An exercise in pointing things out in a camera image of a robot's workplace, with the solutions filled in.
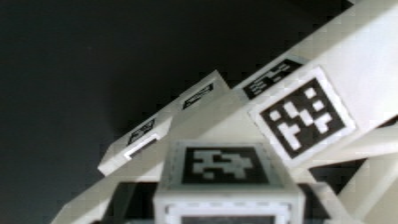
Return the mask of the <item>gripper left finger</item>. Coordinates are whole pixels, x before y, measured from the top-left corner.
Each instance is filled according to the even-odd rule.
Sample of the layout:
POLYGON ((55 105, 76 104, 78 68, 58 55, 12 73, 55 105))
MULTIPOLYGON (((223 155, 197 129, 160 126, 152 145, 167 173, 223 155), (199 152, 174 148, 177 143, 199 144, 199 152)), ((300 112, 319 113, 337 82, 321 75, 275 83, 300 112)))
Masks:
POLYGON ((103 217, 90 224, 154 224, 156 182, 120 182, 103 217))

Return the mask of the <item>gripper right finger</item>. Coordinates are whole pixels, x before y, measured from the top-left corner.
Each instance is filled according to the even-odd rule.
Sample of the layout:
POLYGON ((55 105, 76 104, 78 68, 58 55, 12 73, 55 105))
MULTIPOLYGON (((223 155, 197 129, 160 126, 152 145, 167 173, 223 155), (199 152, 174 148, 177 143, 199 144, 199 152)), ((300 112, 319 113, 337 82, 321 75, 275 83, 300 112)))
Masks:
POLYGON ((300 183, 305 195, 302 224, 362 224, 351 217, 325 182, 300 183))

